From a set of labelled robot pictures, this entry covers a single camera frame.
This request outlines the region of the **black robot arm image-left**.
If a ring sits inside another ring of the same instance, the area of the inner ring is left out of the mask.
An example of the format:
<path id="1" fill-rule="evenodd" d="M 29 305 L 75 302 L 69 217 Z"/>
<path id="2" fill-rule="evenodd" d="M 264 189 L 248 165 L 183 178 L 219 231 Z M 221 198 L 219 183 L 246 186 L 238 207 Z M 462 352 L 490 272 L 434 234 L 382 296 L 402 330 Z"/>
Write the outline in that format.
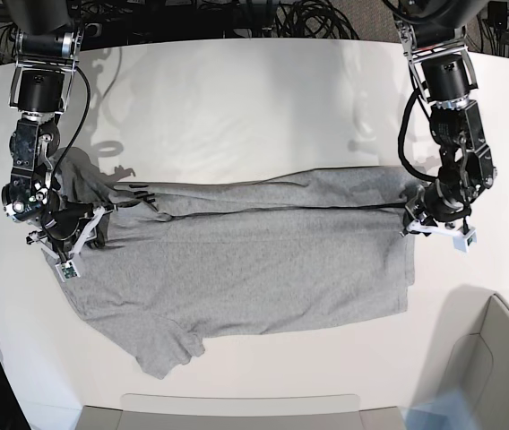
<path id="1" fill-rule="evenodd" d="M 13 166 L 2 189 L 5 214 L 37 227 L 27 240 L 47 244 L 62 261 L 84 245 L 105 239 L 92 203 L 71 202 L 57 176 L 61 150 L 58 122 L 66 111 L 74 76 L 80 72 L 83 26 L 78 1 L 7 1 L 17 27 L 15 70 L 9 105 L 21 117 L 9 141 Z"/>

